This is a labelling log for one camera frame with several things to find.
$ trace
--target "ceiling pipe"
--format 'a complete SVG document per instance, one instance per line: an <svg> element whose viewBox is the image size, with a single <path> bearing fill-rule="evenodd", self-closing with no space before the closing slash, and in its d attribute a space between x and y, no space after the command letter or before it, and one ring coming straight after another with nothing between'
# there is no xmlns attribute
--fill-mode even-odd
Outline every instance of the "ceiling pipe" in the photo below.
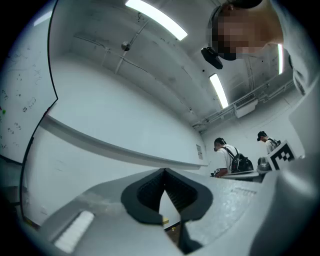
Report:
<svg viewBox="0 0 320 256"><path fill-rule="evenodd" d="M158 9L160 10L162 7L164 7L167 3L169 2L169 0L166 0L165 2L163 2L159 7ZM130 43L128 44L128 48L127 50L124 51L123 55L122 55L122 58L119 60L118 62L118 65L116 66L116 69L114 71L115 74L118 73L119 69L120 69L120 66L122 64L122 62L124 61L124 57L126 56L127 54L127 51L130 50L131 46L133 45L134 41L137 39L138 35L141 33L141 31L145 28L145 26L149 23L150 19L148 19L143 25L142 27L139 29L139 31L137 33L135 33L135 35L133 36L133 38L131 39Z"/></svg>
<svg viewBox="0 0 320 256"><path fill-rule="evenodd" d="M249 79L252 79L254 76L259 76L259 75L261 75L263 73L263 71L261 71L260 73L258 73L258 74L252 74L252 75L250 75L250 76L248 76L248 80ZM232 87L230 90L227 90L226 92L231 92L232 90L234 90L235 88L237 88L238 86L240 86L240 85L242 85L243 83L245 83L246 81L242 81L242 82L240 82L240 83L238 83L236 86L234 86L234 87Z"/></svg>
<svg viewBox="0 0 320 256"><path fill-rule="evenodd" d="M106 54L107 54L107 53L111 53L111 54L113 54L113 55L116 55L116 56L120 57L122 61L125 61L125 62L129 63L130 65L133 65L133 66L135 66L135 67L137 67L137 68L139 68L139 69L141 69L141 70L144 70L142 67L139 67L138 65L136 65L135 63L133 63L133 62L130 61L129 59L125 58L125 53L127 53L126 51L124 52L123 55L119 55L118 53L116 53L116 52L114 52L113 50L111 50L111 48L103 45L102 43L100 43L100 42L98 42L98 41L96 41L96 40L86 38L85 36L80 35L80 34L75 34L74 37L75 37L75 38L78 38L78 39L81 39L81 40L84 40L84 41L87 41L87 42L90 42L90 43L95 44L95 45L97 45L97 46L101 46L101 47L103 47L103 49L105 49L105 54L104 54L104 57L103 57L103 59L102 59L101 66L102 66L103 63L105 62ZM177 93L175 93L173 90L171 90L171 89L169 88L169 86L167 86L166 84L162 83L161 81L158 80L158 82L161 83L161 85L162 85L166 90L168 90L171 94L173 94L173 95L180 101L180 103L187 109L187 111L188 111L189 113L195 115L196 118L198 118L197 114L192 110L192 108L189 107L189 106L184 102L184 100L181 99L179 95L177 95Z"/></svg>
<svg viewBox="0 0 320 256"><path fill-rule="evenodd" d="M258 102L262 102L263 104L266 103L267 101L270 101L271 99L273 99L274 97L278 96L281 93L284 93L289 87L291 87L294 84L293 80L287 82L286 84L284 84L283 86L281 86L279 89L277 89L273 94L271 95L267 95L264 94L259 100ZM218 119L222 119L225 115L231 113L234 110L234 107L232 105L232 107L230 109L228 109L227 111L222 111L220 113L218 113L218 115L216 115L213 119L208 120L206 123L202 123L202 124L197 124L197 125L193 125L192 127L194 129L197 129L201 126L204 126L205 128L200 129L198 132L199 133L203 133L206 131L207 127L206 125L209 125L211 123L213 123L214 121L218 120Z"/></svg>
<svg viewBox="0 0 320 256"><path fill-rule="evenodd" d="M258 86L257 88L255 88L254 90L250 91L250 92L247 93L246 95L244 95L244 96L242 96L241 98L239 98L239 99L235 100L234 102L230 103L228 107L220 110L219 112L210 114L210 115L206 116L205 118L201 119L200 121L194 123L194 124L192 125L192 127L196 127L196 126L199 126L199 125L205 125L205 124L207 124L207 123L210 122L210 118L214 117L214 116L217 115L218 113L222 113L222 114L224 115L224 113L225 113L226 111L233 110L235 103L241 101L242 99L244 99L244 98L247 97L248 95L254 93L255 91L257 91L257 90L259 90L259 89L261 89L261 88L263 88L263 87L268 87L270 81L271 81L272 79L274 79L275 77L277 77L277 76L279 76L279 75L277 74L277 75L271 77L269 80L267 80L266 82L264 82L262 85Z"/></svg>
<svg viewBox="0 0 320 256"><path fill-rule="evenodd" d="M254 73L252 72L252 65L251 65L250 57L247 60L248 60L248 65L249 65L249 75L251 76L250 90L252 91L255 88L255 79L253 76Z"/></svg>

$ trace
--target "ceiling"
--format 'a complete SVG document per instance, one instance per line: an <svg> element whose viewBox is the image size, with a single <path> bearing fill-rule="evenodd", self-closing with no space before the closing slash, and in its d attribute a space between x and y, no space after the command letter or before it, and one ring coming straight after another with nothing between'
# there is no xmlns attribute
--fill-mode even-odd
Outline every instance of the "ceiling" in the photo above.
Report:
<svg viewBox="0 0 320 256"><path fill-rule="evenodd" d="M181 41L157 22L126 7L126 1L59 0L53 19L60 21L60 29L58 25L51 29L55 34L50 40L63 40L55 44L60 51L55 54L70 51L113 71L191 125L222 110L209 80L212 74L218 74L229 104L278 75L277 45L267 45L243 59L222 60L221 70L203 59L206 25L218 0L145 0L188 33ZM131 49L124 52L121 44L130 41ZM285 55L285 69L289 67L287 59ZM290 79L292 76L284 76L268 93Z"/></svg>

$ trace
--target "black backpack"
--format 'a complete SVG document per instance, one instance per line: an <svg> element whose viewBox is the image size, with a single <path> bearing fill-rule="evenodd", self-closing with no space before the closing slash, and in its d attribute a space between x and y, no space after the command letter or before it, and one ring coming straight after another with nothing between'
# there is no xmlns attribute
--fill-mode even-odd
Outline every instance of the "black backpack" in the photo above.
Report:
<svg viewBox="0 0 320 256"><path fill-rule="evenodd" d="M275 147L278 147L281 144L281 140L273 140L272 138L268 138L267 141L272 141L275 144Z"/></svg>
<svg viewBox="0 0 320 256"><path fill-rule="evenodd" d="M247 172L247 171L253 171L254 166L252 165L252 162L248 159L248 157L245 157L243 154L238 153L238 150L235 148L236 155L232 154L232 152L226 148L222 147L222 149L225 149L228 154L232 157L232 163L231 163L231 173L240 173L240 172Z"/></svg>

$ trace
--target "ceiling light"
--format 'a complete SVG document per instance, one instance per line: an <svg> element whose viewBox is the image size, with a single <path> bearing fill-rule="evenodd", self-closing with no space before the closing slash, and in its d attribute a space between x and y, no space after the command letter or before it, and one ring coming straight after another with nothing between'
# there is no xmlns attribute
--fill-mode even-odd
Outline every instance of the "ceiling light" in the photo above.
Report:
<svg viewBox="0 0 320 256"><path fill-rule="evenodd" d="M171 18L144 1L129 0L125 5L149 16L151 19L164 26L179 40L184 39L188 35L186 31L184 31L182 27L175 23Z"/></svg>
<svg viewBox="0 0 320 256"><path fill-rule="evenodd" d="M278 44L278 57L279 57L279 75L284 71L284 49L282 44Z"/></svg>
<svg viewBox="0 0 320 256"><path fill-rule="evenodd" d="M40 18L38 18L34 23L33 26L36 26L40 24L41 22L46 21L47 19L50 19L52 15L52 10L47 12L46 14L42 15Z"/></svg>
<svg viewBox="0 0 320 256"><path fill-rule="evenodd" d="M220 79L217 74L213 74L212 76L209 77L216 94L218 94L219 100L221 102L222 108L225 109L226 107L229 106L227 97L225 95L224 88L222 87L222 84L220 82Z"/></svg>

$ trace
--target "wall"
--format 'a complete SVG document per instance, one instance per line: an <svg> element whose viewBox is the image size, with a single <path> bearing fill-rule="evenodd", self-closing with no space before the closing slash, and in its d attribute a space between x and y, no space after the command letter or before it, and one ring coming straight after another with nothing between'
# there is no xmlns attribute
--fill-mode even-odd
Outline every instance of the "wall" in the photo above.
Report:
<svg viewBox="0 0 320 256"><path fill-rule="evenodd" d="M263 142L257 142L258 132L265 131L267 135L276 140L287 140L292 146L296 156L305 154L303 145L296 131L290 123L288 116L301 99L300 94L292 86L288 91L279 94L264 104L258 104L255 111L241 117L220 123L202 135L206 145L209 175L219 168L221 161L214 152L216 138L224 138L228 144L233 145L248 157L257 167L259 157L266 156L267 150Z"/></svg>
<svg viewBox="0 0 320 256"><path fill-rule="evenodd" d="M206 165L201 136L148 93L83 58L68 54L51 65L59 100L50 117L122 150Z"/></svg>
<svg viewBox="0 0 320 256"><path fill-rule="evenodd" d="M201 136L150 95L71 54L51 68L59 100L27 158L24 211L30 220L41 225L92 186L139 172L169 167L205 174ZM169 218L164 228L180 221L166 193L159 213Z"/></svg>
<svg viewBox="0 0 320 256"><path fill-rule="evenodd" d="M0 187L19 186L21 165L0 158Z"/></svg>
<svg viewBox="0 0 320 256"><path fill-rule="evenodd" d="M74 34L83 26L85 20L79 18L85 12L87 0L58 0L53 12L50 36L50 60L67 53Z"/></svg>
<svg viewBox="0 0 320 256"><path fill-rule="evenodd" d="M41 225L52 213L94 185L163 167L203 174L203 168L198 170L194 166L115 150L45 118L35 133L26 162L25 215ZM166 193L162 196L160 214L169 218L165 228L180 221Z"/></svg>

